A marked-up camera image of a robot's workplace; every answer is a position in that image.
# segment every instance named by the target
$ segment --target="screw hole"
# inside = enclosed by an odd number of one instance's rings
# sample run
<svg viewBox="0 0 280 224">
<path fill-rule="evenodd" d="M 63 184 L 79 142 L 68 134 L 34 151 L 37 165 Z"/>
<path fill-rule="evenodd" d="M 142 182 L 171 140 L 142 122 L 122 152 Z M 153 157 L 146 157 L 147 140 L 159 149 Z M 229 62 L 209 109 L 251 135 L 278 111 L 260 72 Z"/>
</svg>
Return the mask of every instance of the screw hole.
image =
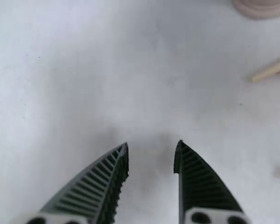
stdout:
<svg viewBox="0 0 280 224">
<path fill-rule="evenodd" d="M 247 222 L 240 217 L 230 216 L 228 218 L 228 224 L 247 224 Z"/>
<path fill-rule="evenodd" d="M 69 222 L 67 222 L 66 224 L 80 224 L 80 223 L 77 222 L 77 221 L 69 221 Z"/>
<path fill-rule="evenodd" d="M 206 215 L 205 213 L 195 212 L 192 215 L 192 221 L 194 223 L 199 223 L 199 224 L 209 224 L 210 223 L 210 217 L 208 215 Z"/>
<path fill-rule="evenodd" d="M 27 224 L 45 224 L 46 220 L 43 217 L 35 217 L 31 219 Z"/>
</svg>

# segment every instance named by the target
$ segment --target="white surface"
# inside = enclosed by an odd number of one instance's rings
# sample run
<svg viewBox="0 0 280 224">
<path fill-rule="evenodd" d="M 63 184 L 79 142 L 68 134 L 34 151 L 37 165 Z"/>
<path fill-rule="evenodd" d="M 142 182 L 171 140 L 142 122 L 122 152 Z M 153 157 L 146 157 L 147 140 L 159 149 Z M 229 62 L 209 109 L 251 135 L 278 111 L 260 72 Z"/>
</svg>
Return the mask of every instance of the white surface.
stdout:
<svg viewBox="0 0 280 224">
<path fill-rule="evenodd" d="M 177 223 L 181 138 L 256 224 L 280 223 L 280 18 L 229 0 L 0 0 L 0 224 L 128 141 L 116 222 Z"/>
</svg>

